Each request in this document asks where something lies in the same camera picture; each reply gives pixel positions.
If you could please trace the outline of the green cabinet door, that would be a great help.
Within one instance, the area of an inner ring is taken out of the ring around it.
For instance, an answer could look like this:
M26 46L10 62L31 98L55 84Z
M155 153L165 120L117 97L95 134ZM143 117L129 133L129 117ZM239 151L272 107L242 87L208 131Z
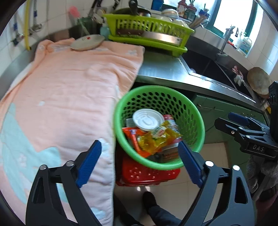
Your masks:
M223 164L233 166L238 165L243 174L246 175L249 154L240 151L240 144L234 140L236 129L240 127L239 122L232 122L228 118L229 114L238 114L243 117L251 117L263 124L267 124L264 116L256 111L227 103L218 99L209 98L201 95L194 95L192 102L201 113L205 125L205 143L220 143L226 149Z

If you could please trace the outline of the pink towel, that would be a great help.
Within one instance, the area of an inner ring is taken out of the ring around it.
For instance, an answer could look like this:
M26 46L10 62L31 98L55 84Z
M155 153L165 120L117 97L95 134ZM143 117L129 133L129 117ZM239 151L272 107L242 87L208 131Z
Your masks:
M28 72L1 100L1 192L24 220L39 167L61 166L99 140L102 153L81 192L101 224L112 225L113 115L135 82L145 49L104 41L93 50L74 51L72 43L40 42Z

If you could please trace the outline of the kitchen cleaver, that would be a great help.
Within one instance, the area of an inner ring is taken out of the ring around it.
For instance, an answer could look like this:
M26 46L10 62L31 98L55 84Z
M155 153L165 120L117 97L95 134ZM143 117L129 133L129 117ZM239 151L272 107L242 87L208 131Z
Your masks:
M151 31L142 31L142 30L132 30L132 29L117 29L116 34L118 35L133 35L133 36L139 36L142 38L150 39L150 40L155 40L155 41L160 41L162 43L167 43L171 44L174 46L179 46L182 43L182 39L163 34L163 33L156 33L156 32L151 32Z

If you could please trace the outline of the lime green dish rack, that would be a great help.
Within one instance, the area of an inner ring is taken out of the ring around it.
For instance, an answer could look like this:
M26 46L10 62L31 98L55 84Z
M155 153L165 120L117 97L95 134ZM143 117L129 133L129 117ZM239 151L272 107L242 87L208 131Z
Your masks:
M174 57L187 52L185 45L195 32L188 25L182 26L154 17L105 14L104 18L110 29L110 40L167 50Z

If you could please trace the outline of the red snack wrapper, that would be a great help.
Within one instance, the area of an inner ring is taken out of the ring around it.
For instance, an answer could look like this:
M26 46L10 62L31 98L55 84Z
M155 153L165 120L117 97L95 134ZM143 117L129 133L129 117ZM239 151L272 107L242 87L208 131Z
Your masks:
M143 136L146 134L145 131L139 129L139 128L131 128L131 127L125 127L122 128L122 131L125 133L127 138L131 141L135 151L143 158L148 158L151 156L150 153L143 151L140 146L138 145L138 140L140 136Z

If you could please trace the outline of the steel sink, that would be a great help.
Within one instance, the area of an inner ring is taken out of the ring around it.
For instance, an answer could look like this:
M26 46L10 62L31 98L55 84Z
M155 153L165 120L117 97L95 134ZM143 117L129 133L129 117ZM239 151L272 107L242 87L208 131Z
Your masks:
M183 54L182 59L188 73L210 83L212 91L246 103L255 104L258 102L244 82L241 85L234 82L236 74L232 70L191 50Z

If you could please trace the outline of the faucet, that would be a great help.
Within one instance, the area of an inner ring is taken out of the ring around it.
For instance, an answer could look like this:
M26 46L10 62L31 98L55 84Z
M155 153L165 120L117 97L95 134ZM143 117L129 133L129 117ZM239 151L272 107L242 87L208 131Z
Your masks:
M226 28L225 34L223 36L223 44L219 50L219 52L216 54L216 60L218 60L221 57L226 57L227 54L224 52L225 46L228 43L228 41L230 40L230 37L233 33L235 26L231 26L230 28Z

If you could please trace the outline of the black frying pan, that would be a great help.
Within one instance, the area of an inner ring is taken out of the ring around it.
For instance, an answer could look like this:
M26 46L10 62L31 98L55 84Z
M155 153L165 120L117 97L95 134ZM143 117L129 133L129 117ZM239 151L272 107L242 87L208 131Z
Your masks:
M144 9L138 6L138 1L131 0L129 1L129 7L124 9L119 9L113 12L117 15L133 15L133 16L142 16L142 17L151 17L151 12L148 9Z

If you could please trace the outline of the green mesh trash basket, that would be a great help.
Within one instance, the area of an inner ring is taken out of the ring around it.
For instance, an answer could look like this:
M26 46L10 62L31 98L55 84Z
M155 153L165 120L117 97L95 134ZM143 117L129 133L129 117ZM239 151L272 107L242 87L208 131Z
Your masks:
M116 105L114 131L123 150L138 163L157 170L183 166L171 144L185 143L200 152L205 125L197 107L180 92L164 86L147 85L125 94Z

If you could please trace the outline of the round wooden board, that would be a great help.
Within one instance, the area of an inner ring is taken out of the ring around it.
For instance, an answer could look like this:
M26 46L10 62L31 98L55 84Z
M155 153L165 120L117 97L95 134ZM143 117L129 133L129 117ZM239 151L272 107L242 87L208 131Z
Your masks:
M269 86L272 84L270 76L260 67L254 67L248 71L247 81L254 92L267 98Z

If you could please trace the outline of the red plastic stool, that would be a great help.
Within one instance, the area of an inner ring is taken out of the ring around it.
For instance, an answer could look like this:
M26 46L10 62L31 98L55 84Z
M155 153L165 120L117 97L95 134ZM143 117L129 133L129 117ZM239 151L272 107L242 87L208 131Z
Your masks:
M118 186L159 185L162 182L175 180L180 172L180 169L155 170L136 162L125 152L117 152L115 154L115 183Z

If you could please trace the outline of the red snack bag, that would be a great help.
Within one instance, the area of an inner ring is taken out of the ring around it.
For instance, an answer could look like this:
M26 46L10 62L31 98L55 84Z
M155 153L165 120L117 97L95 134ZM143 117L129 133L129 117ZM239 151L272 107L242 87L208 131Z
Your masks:
M163 115L163 118L164 118L165 121L169 122L169 125L168 125L169 128L171 128L173 131L179 133L179 127L176 124L172 115L165 114L165 115Z

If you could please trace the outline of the white floral plate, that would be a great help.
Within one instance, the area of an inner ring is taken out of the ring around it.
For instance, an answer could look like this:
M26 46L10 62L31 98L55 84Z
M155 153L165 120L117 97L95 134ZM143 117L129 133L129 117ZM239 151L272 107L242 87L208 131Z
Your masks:
M91 50L98 47L105 37L99 34L86 35L81 38L76 39L71 45L71 49L76 51Z

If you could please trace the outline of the white plastic lid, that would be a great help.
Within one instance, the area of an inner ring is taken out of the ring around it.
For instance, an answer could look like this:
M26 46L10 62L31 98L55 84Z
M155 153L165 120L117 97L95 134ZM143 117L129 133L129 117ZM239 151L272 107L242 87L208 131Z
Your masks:
M164 122L161 113L152 109L140 109L132 115L135 125L143 131L152 131Z

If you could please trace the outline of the yellow plastic wrapper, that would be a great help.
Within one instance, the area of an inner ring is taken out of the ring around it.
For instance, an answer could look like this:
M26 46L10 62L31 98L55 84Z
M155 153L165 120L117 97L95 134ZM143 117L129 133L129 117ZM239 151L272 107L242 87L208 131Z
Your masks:
M164 121L154 130L137 138L138 145L143 151L154 155L162 148L181 141L181 133L177 133L168 127L169 122Z

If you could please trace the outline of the yellow gas pipe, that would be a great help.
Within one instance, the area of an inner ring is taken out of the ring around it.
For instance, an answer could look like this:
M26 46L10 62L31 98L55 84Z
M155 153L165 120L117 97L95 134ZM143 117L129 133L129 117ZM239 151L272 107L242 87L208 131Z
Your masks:
M25 43L25 48L27 51L30 51L30 45L29 45L29 13L30 13L30 0L26 1L25 5L25 13L24 13L24 43Z

